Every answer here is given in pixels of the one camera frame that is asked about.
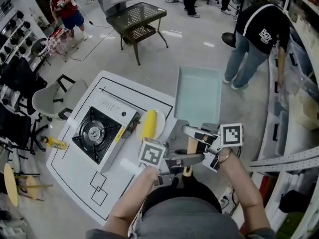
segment light blue tray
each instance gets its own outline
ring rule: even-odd
[[[190,126],[219,122],[222,73],[214,69],[180,67],[175,110],[176,119],[187,120]]]

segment portable gas stove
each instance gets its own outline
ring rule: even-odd
[[[106,172],[140,117],[133,108],[101,93],[80,122],[71,144],[80,148],[80,154],[99,172]]]

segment white plate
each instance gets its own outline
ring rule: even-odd
[[[159,136],[161,135],[165,127],[165,115],[162,111],[158,109],[154,109],[154,110],[156,111],[156,127],[155,127],[154,139],[157,139],[159,138]],[[140,124],[138,124],[138,126],[136,127],[136,136],[138,140],[140,141],[142,141],[140,138],[143,131],[144,122],[146,120],[146,114],[147,112],[141,116]]]

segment wicker tabletop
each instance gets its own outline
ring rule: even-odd
[[[166,10],[140,2],[107,18],[116,30],[133,30],[167,15]]]

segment person's hand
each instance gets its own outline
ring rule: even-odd
[[[278,78],[277,78],[278,87],[281,89],[283,87],[283,84],[284,84],[283,77],[278,75]]]

